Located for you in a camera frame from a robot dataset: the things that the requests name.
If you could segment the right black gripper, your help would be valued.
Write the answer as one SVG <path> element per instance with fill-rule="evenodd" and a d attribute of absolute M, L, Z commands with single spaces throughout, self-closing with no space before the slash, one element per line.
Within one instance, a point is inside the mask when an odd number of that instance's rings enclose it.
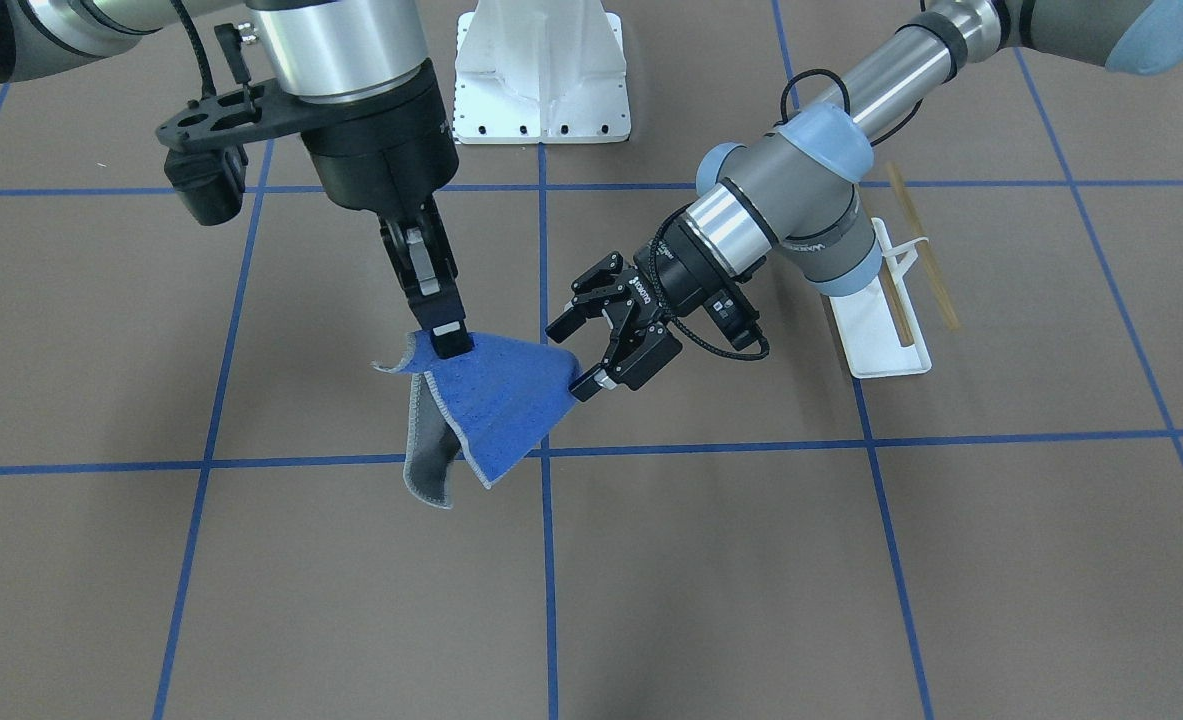
<path fill-rule="evenodd" d="M 441 359 L 476 348 L 457 288 L 434 192 L 459 167 L 434 63 L 408 82 L 355 104 L 362 117 L 308 129 L 303 145 L 327 196 L 350 210 L 375 210 L 405 300 Z M 384 218 L 411 218 L 390 222 Z"/>

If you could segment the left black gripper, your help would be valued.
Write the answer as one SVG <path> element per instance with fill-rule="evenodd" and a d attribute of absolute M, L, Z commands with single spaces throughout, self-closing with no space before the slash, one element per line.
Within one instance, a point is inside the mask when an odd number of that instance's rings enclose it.
<path fill-rule="evenodd" d="M 718 351 L 683 319 L 704 310 L 704 301 L 715 292 L 741 291 L 739 284 L 748 278 L 748 272 L 725 272 L 715 251 L 707 249 L 683 215 L 665 219 L 635 257 L 610 252 L 574 279 L 573 300 L 545 329 L 549 340 L 562 343 L 595 316 L 605 316 L 609 323 L 610 346 L 605 359 L 571 382 L 573 397 L 586 402 L 600 389 L 640 389 L 683 351 L 683 343 L 670 331 L 706 351 Z M 763 351 L 764 333 L 763 340 L 751 345 Z"/>

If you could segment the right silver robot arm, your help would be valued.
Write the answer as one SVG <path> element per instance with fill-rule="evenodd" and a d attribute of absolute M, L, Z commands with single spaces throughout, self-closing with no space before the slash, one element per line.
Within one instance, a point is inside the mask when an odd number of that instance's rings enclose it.
<path fill-rule="evenodd" d="M 371 210 L 412 313 L 440 357 L 476 346 L 435 193 L 459 167 L 413 1 L 248 1 L 213 30 L 234 90 L 216 90 L 195 18 L 220 1 L 0 1 L 0 85 L 121 56 L 177 22 L 201 91 L 156 128 L 195 222 L 243 210 L 248 143 L 300 137 L 327 196 Z"/>

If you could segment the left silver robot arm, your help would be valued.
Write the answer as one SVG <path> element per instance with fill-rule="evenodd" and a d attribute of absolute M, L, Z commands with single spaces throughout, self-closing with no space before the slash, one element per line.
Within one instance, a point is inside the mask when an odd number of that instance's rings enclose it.
<path fill-rule="evenodd" d="M 702 309 L 732 359 L 768 353 L 742 284 L 774 252 L 830 300 L 856 378 L 931 365 L 903 274 L 924 234 L 893 244 L 859 196 L 875 143 L 903 127 L 935 87 L 1004 47 L 1027 47 L 1111 72 L 1155 76 L 1183 61 L 1183 1 L 929 1 L 832 90 L 751 145 L 702 158 L 697 197 L 660 225 L 632 260 L 610 252 L 573 283 L 547 327 L 567 340 L 587 320 L 609 324 L 605 355 L 571 382 L 573 396 L 641 388 L 681 351 L 683 319 Z"/>

